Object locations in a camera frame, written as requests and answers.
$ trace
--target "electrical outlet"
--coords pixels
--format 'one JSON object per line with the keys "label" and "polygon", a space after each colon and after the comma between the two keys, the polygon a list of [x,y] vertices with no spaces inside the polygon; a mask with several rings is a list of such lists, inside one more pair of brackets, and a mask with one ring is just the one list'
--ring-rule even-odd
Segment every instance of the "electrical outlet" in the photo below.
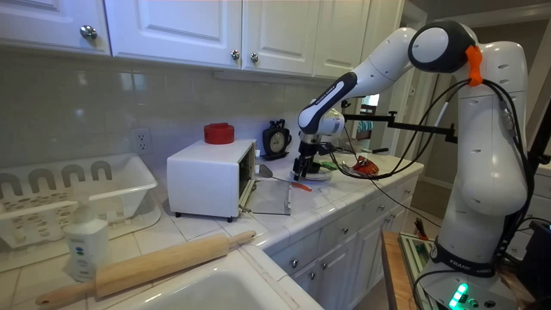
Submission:
{"label": "electrical outlet", "polygon": [[149,128],[138,128],[135,131],[135,150],[138,153],[152,153],[154,143],[152,143],[152,131]]}

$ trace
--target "white tile backsplash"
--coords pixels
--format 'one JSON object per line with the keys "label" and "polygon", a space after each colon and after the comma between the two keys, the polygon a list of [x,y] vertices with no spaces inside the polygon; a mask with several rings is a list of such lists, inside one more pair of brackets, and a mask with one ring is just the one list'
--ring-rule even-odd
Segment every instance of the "white tile backsplash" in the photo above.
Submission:
{"label": "white tile backsplash", "polygon": [[211,122],[226,121],[236,138],[260,140],[269,121],[286,119],[297,134],[298,112],[326,86],[319,79],[2,50],[0,167],[135,152],[133,133],[145,126],[154,152],[143,159],[164,169],[166,159],[202,140]]}

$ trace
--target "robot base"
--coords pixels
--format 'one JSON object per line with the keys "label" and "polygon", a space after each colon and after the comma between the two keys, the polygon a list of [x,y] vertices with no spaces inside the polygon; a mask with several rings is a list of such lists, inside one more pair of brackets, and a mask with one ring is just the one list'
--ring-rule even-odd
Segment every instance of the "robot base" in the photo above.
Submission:
{"label": "robot base", "polygon": [[519,308],[515,295],[500,276],[474,277],[464,272],[453,272],[448,265],[434,262],[429,262],[424,274],[427,276],[421,279],[419,286],[424,288],[433,300],[450,310]]}

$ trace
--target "robotic arm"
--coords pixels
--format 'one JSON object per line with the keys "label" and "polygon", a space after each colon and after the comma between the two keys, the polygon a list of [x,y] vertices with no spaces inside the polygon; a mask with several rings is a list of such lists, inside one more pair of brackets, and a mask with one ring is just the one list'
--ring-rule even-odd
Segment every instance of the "robotic arm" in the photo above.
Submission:
{"label": "robotic arm", "polygon": [[[302,110],[295,179],[312,172],[321,138],[345,128],[345,117],[333,107],[347,98],[383,91],[410,64],[421,71],[452,72],[458,81],[471,83],[458,91],[458,174],[436,243],[438,252],[421,284],[450,308],[460,303],[453,298],[464,283],[471,284],[471,296],[465,300],[472,301],[464,301],[464,308],[476,308],[479,301],[515,308],[510,291],[495,274],[495,255],[503,246],[507,215],[526,208],[531,196],[533,176],[527,174],[522,152],[527,66],[520,45],[479,45],[472,29],[458,22],[427,24],[417,33],[397,29],[353,72],[341,76]],[[515,98],[510,100],[512,107],[505,105],[507,97]]]}

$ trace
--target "white toaster oven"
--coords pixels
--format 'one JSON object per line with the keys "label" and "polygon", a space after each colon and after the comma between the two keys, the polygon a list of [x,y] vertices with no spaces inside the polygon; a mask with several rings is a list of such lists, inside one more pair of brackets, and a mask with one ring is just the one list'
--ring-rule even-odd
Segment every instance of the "white toaster oven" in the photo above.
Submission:
{"label": "white toaster oven", "polygon": [[176,215],[240,217],[255,186],[255,140],[197,141],[167,159],[167,190]]}

